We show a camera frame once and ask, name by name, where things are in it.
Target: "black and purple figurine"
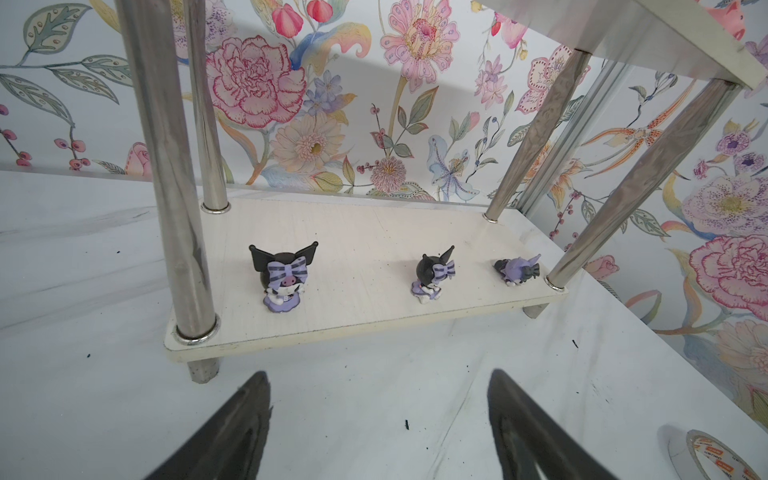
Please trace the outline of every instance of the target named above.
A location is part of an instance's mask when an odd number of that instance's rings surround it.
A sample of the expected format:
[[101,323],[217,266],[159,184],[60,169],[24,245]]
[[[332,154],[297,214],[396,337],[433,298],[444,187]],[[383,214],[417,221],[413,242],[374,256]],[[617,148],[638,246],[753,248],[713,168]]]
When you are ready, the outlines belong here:
[[440,257],[427,257],[426,253],[416,266],[416,276],[419,278],[411,284],[411,293],[419,298],[419,302],[427,303],[430,300],[437,300],[442,294],[442,288],[438,283],[446,278],[452,278],[456,275],[456,269],[453,266],[451,252],[453,245]]
[[253,268],[261,273],[261,284],[266,293],[264,305],[271,312],[289,312],[299,304],[299,294],[304,293],[308,275],[306,267],[312,263],[317,245],[318,243],[314,242],[296,253],[283,252],[274,255],[253,245],[248,247],[253,257]]
[[493,267],[502,275],[507,286],[520,285],[526,280],[539,276],[538,259],[541,254],[526,260],[523,257],[499,260]]

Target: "tape roll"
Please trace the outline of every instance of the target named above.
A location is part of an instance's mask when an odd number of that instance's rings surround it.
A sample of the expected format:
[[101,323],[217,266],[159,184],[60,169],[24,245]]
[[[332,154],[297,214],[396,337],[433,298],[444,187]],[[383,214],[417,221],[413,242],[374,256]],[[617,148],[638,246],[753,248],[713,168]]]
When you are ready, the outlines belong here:
[[690,430],[670,439],[667,448],[680,480],[760,480],[741,457],[707,433]]

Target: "white shelf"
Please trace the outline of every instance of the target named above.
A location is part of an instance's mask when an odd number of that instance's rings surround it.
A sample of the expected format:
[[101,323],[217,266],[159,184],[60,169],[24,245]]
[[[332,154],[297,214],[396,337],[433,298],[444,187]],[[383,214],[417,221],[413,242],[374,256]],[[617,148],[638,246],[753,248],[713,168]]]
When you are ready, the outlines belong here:
[[694,0],[482,0],[571,48],[755,88],[766,69]]
[[[221,328],[199,346],[181,345],[168,323],[165,346],[172,360],[188,362],[259,349],[308,343],[413,326],[438,320],[497,313],[551,303],[558,293],[543,280],[506,286],[493,269],[501,258],[533,257],[507,226],[485,221],[479,211],[414,207],[230,199],[223,215],[203,214],[214,305]],[[516,210],[508,224],[526,220]],[[301,304],[271,313],[248,246],[271,253],[319,246]],[[422,254],[439,255],[455,245],[456,276],[442,283],[439,300],[422,305],[411,293]]]

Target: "purple striped bow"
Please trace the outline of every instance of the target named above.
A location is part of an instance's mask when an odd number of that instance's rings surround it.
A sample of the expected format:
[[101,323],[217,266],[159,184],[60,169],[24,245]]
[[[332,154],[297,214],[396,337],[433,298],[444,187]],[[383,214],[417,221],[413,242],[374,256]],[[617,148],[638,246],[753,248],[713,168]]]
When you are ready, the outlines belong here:
[[433,282],[442,282],[446,278],[451,278],[452,276],[456,275],[456,268],[453,266],[453,260],[448,262],[446,265],[441,265],[440,263],[435,263],[432,265],[432,271],[435,272],[435,279]]
[[286,265],[280,262],[269,262],[266,269],[270,272],[269,288],[276,289],[284,278],[294,276],[301,283],[306,282],[306,257],[299,257],[293,263]]

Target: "figurine ear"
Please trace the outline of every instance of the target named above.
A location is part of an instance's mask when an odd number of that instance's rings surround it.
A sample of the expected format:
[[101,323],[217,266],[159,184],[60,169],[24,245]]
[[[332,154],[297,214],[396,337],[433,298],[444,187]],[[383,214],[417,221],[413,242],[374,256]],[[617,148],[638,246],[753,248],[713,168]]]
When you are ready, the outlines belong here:
[[253,245],[250,247],[250,255],[253,257],[253,268],[257,272],[263,272],[266,270],[266,265],[275,260],[275,256],[271,253],[267,253],[264,250],[259,250]]
[[305,257],[306,264],[309,265],[312,263],[312,259],[315,257],[315,249],[317,249],[318,245],[319,243],[313,242],[312,245],[309,245],[307,248],[299,250],[296,252],[296,258]]
[[445,265],[445,264],[448,262],[448,260],[450,260],[450,259],[451,259],[451,252],[453,252],[453,247],[454,247],[454,246],[453,246],[453,245],[451,245],[451,248],[449,248],[448,250],[446,250],[446,252],[440,256],[440,263],[442,263],[443,265]]

